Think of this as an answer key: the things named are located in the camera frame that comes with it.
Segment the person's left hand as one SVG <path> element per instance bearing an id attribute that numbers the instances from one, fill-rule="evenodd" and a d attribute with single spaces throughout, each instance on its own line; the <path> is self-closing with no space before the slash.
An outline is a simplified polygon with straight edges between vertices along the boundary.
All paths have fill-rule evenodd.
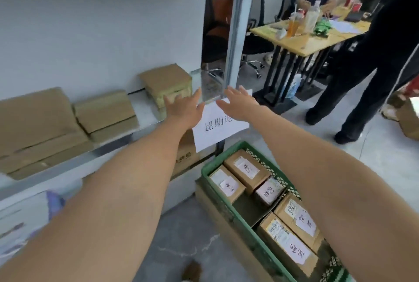
<path id="1" fill-rule="evenodd" d="M 183 98 L 178 95 L 172 103 L 164 96 L 166 107 L 164 121 L 181 124 L 186 130 L 195 127 L 202 119 L 205 103 L 200 102 L 198 106 L 195 106 L 192 103 L 191 96 Z"/>

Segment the person's right hand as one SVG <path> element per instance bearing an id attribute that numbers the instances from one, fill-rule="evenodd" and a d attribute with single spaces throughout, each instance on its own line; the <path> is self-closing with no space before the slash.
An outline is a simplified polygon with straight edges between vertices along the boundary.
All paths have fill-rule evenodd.
<path id="1" fill-rule="evenodd" d="M 226 97 L 223 100 L 231 104 L 231 112 L 226 115 L 234 120 L 249 122 L 251 115 L 260 106 L 243 86 L 238 89 L 228 86 L 224 94 Z"/>

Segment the person's left forearm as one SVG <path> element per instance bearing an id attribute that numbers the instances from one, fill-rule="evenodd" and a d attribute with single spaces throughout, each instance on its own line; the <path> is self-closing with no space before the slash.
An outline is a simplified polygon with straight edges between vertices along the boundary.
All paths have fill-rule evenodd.
<path id="1" fill-rule="evenodd" d="M 181 137 L 199 119 L 167 118 L 106 162 L 0 282 L 132 282 L 154 237 Z"/>

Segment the person's right forearm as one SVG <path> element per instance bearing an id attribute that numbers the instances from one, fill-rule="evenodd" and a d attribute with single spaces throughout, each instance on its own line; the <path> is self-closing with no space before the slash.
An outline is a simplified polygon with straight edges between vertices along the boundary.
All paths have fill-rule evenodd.
<path id="1" fill-rule="evenodd" d="M 419 282 L 419 214 L 353 156 L 264 106 L 245 107 L 357 282 Z"/>

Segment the white paper sign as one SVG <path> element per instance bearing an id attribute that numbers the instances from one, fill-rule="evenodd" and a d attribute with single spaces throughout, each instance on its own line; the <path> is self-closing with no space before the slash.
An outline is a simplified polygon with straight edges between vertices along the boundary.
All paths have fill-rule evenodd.
<path id="1" fill-rule="evenodd" d="M 192 129 L 196 152 L 221 142 L 240 131 L 250 128 L 245 121 L 234 120 L 216 104 L 216 99 L 203 102 L 201 120 Z"/>

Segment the small square cardboard box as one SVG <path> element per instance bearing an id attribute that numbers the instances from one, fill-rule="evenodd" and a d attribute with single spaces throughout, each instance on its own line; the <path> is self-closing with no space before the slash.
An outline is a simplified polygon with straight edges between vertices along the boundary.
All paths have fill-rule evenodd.
<path id="1" fill-rule="evenodd" d="M 192 95 L 192 77 L 177 64 L 154 68 L 138 76 L 154 100 L 163 96 Z"/>

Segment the taped small cardboard box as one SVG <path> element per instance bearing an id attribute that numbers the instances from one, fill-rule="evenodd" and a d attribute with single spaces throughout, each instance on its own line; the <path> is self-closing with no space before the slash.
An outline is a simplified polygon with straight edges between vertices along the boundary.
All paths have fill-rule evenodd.
<path id="1" fill-rule="evenodd" d="M 166 118 L 166 107 L 165 107 L 165 102 L 164 102 L 164 96 L 166 96 L 168 100 L 172 103 L 175 100 L 176 96 L 178 95 L 183 98 L 192 95 L 191 86 L 187 86 L 185 88 L 182 88 L 173 92 L 169 92 L 168 90 L 163 91 L 157 95 L 153 95 L 149 88 L 146 88 L 145 91 L 149 99 L 153 101 L 154 105 L 157 108 L 157 110 L 154 110 L 153 113 L 156 115 L 158 120 L 164 120 Z"/>

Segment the printed brown cardboard box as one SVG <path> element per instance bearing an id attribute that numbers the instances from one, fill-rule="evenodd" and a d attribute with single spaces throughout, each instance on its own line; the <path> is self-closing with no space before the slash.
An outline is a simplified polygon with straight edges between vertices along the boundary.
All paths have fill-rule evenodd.
<path id="1" fill-rule="evenodd" d="M 176 178 L 183 170 L 191 167 L 200 159 L 201 154 L 196 152 L 193 131 L 189 129 L 180 140 L 171 179 Z"/>

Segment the black office chair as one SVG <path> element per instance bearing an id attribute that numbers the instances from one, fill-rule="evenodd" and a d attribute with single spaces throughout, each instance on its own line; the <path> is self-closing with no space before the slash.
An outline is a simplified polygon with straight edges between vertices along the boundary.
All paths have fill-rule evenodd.
<path id="1" fill-rule="evenodd" d="M 230 26 L 223 21 L 216 20 L 213 0 L 206 0 L 203 40 L 202 40 L 202 57 L 201 67 L 205 68 L 213 77 L 222 77 L 223 70 L 221 68 L 208 69 L 210 63 L 225 59 L 228 52 L 228 39 L 223 36 L 211 34 L 214 30 L 230 30 Z M 259 69 L 264 68 L 261 61 L 249 60 L 249 55 L 268 53 L 274 49 L 274 45 L 254 34 L 246 35 L 240 60 L 239 69 L 243 66 L 250 66 L 254 69 L 256 78 L 261 78 Z"/>
<path id="2" fill-rule="evenodd" d="M 281 7 L 277 15 L 275 15 L 275 21 L 287 20 L 291 15 L 290 10 L 291 0 L 282 0 Z"/>

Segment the blue white bag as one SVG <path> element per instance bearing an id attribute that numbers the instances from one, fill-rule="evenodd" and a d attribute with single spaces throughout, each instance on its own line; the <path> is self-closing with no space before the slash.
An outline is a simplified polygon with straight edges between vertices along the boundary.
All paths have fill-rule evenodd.
<path id="1" fill-rule="evenodd" d="M 290 87 L 289 87 L 289 89 L 287 91 L 287 94 L 286 94 L 286 97 L 285 97 L 286 99 L 292 99 L 292 98 L 294 98 L 294 96 L 297 93 L 298 88 L 300 87 L 301 80 L 302 80 L 301 73 L 297 73 L 294 76 L 294 78 L 293 78 L 293 80 L 292 80 L 292 82 L 290 84 Z"/>

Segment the thin cardboard box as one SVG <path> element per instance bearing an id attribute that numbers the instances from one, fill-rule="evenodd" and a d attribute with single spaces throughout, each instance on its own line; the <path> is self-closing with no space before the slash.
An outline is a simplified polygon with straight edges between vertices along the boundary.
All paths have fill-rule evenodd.
<path id="1" fill-rule="evenodd" d="M 140 125 L 136 116 L 120 121 L 89 134 L 89 139 L 96 144 L 105 144 L 127 136 L 139 129 Z"/>

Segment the grey metal shelf rack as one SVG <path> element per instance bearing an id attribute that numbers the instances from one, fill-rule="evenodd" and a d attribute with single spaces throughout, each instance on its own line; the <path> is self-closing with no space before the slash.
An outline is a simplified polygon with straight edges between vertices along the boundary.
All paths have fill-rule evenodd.
<path id="1" fill-rule="evenodd" d="M 234 0 L 224 85 L 235 85 L 252 0 Z M 177 63 L 198 71 L 205 0 L 0 0 L 0 100 L 62 87 L 72 101 L 112 88 L 129 93 L 138 131 L 0 186 L 0 210 L 97 170 L 159 124 L 137 74 Z"/>

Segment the medium cardboard box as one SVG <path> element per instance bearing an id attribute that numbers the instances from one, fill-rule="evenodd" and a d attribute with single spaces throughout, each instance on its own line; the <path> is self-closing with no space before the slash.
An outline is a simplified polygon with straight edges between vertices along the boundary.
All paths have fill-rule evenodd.
<path id="1" fill-rule="evenodd" d="M 135 117 L 135 111 L 125 90 L 115 90 L 73 105 L 78 123 L 91 134 Z"/>

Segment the small labelled cardboard parcel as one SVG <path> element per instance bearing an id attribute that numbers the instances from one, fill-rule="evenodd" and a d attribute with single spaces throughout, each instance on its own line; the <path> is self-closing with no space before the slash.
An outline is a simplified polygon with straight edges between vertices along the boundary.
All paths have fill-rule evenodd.
<path id="1" fill-rule="evenodd" d="M 271 206 L 286 189 L 286 184 L 269 176 L 253 193 L 254 199 L 263 206 Z"/>

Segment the yellow table with black legs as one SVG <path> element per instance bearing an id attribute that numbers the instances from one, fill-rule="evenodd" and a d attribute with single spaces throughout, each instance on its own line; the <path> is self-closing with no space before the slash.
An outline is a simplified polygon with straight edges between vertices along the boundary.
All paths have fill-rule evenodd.
<path id="1" fill-rule="evenodd" d="M 287 98 L 291 85 L 297 73 L 301 74 L 301 83 L 297 87 L 295 97 L 307 101 L 323 91 L 315 85 L 317 75 L 334 46 L 366 33 L 371 22 L 361 19 L 349 22 L 354 27 L 353 32 L 332 26 L 327 37 L 303 34 L 300 26 L 296 36 L 279 39 L 279 27 L 288 25 L 288 21 L 260 26 L 251 29 L 251 33 L 270 41 L 275 46 L 272 62 L 261 90 L 254 92 L 254 98 L 262 105 L 268 106 L 276 114 L 282 115 L 296 106 L 294 97 Z"/>

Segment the green plastic crate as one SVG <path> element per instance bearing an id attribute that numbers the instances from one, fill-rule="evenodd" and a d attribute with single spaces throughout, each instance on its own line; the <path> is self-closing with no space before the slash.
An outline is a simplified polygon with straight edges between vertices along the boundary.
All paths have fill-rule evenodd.
<path id="1" fill-rule="evenodd" d="M 294 194 L 299 200 L 299 193 L 290 183 L 286 175 L 275 166 L 268 158 L 246 141 L 236 142 L 226 149 L 212 161 L 202 168 L 202 176 L 198 179 L 204 188 L 205 193 L 216 205 L 217 210 L 232 225 L 245 244 L 250 248 L 262 266 L 268 271 L 275 282 L 298 282 L 283 267 L 274 254 L 269 250 L 266 244 L 261 240 L 256 232 L 258 225 L 268 214 L 268 209 L 263 209 L 261 205 L 252 202 L 251 198 L 243 196 L 237 203 L 229 203 L 222 193 L 216 189 L 215 185 L 210 183 L 210 172 L 214 172 L 220 167 L 222 160 L 227 159 L 239 149 L 244 149 L 259 163 L 268 169 L 270 175 L 286 184 L 285 193 Z M 354 282 L 346 268 L 343 267 L 340 260 L 331 251 L 327 258 L 327 263 L 321 269 L 321 279 L 318 282 Z"/>

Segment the orange drink cup with straw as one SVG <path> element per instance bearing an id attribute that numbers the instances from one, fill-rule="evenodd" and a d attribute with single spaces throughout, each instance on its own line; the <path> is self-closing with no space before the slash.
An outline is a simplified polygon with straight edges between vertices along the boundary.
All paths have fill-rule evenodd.
<path id="1" fill-rule="evenodd" d="M 296 35 L 296 32 L 300 26 L 301 22 L 301 14 L 297 8 L 297 4 L 295 4 L 294 12 L 290 14 L 289 22 L 288 22 L 288 29 L 287 29 L 287 37 L 291 38 Z"/>

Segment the clear plastic bottle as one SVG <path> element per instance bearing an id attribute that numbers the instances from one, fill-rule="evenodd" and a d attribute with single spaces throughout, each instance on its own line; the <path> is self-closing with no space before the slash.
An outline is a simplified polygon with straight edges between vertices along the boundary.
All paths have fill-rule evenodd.
<path id="1" fill-rule="evenodd" d="M 317 20 L 321 16 L 321 0 L 316 0 L 315 4 L 311 6 L 306 13 L 304 29 L 302 32 L 303 35 L 310 35 L 313 33 Z"/>

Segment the flat cardboard sheet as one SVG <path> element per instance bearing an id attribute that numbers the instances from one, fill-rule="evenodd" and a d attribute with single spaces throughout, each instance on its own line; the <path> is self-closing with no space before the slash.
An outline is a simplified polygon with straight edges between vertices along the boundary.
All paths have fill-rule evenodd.
<path id="1" fill-rule="evenodd" d="M 217 210 L 216 205 L 205 193 L 199 180 L 196 181 L 195 196 L 201 207 L 207 212 L 216 229 L 220 232 L 221 239 L 231 249 L 233 258 L 238 260 L 256 282 L 275 282 L 232 225 Z"/>

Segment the green toy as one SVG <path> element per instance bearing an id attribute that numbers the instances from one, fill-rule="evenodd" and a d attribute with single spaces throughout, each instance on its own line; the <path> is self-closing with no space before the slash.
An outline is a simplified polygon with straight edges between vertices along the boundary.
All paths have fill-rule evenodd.
<path id="1" fill-rule="evenodd" d="M 313 30 L 313 35 L 321 38 L 328 38 L 328 34 L 332 28 L 331 21 L 328 18 L 323 17 L 317 21 Z"/>

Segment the white paper sheets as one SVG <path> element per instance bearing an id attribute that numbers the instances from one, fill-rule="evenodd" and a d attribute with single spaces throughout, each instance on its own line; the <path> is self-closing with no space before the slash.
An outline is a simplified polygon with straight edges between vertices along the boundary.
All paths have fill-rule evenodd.
<path id="1" fill-rule="evenodd" d="M 339 33 L 361 34 L 362 31 L 355 27 L 352 23 L 338 20 L 329 20 L 331 28 Z"/>

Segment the long labelled cardboard parcel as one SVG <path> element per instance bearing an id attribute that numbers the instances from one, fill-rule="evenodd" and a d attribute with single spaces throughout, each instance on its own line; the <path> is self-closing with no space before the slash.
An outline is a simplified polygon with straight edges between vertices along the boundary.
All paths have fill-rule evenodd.
<path id="1" fill-rule="evenodd" d="M 257 227 L 257 233 L 283 267 L 298 282 L 318 282 L 323 264 L 273 212 Z"/>

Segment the wide flat cardboard box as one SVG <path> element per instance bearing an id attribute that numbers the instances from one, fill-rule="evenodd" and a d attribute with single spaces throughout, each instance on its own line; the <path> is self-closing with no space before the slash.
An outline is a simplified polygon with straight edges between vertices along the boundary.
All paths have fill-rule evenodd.
<path id="1" fill-rule="evenodd" d="M 22 180 L 93 148 L 93 142 L 83 132 L 65 134 L 9 154 L 0 154 L 0 172 L 14 180 Z"/>

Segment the large flat cardboard box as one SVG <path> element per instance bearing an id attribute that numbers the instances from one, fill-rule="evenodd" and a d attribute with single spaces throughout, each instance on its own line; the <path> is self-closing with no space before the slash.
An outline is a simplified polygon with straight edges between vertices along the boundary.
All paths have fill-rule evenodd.
<path id="1" fill-rule="evenodd" d="M 84 135 L 60 87 L 0 100 L 0 158 L 77 133 Z"/>

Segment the open brown cardboard box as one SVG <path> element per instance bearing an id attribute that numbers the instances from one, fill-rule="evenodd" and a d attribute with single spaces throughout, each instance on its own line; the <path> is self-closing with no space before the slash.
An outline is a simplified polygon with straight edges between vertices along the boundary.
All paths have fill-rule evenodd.
<path id="1" fill-rule="evenodd" d="M 419 141 L 419 95 L 407 98 L 396 111 L 396 116 L 403 134 Z"/>

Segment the white purple package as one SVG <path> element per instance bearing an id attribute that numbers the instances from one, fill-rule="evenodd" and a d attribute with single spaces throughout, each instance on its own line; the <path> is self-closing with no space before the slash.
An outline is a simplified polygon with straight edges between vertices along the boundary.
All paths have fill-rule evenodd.
<path id="1" fill-rule="evenodd" d="M 52 191 L 44 191 L 0 210 L 0 267 L 24 248 L 65 206 Z"/>

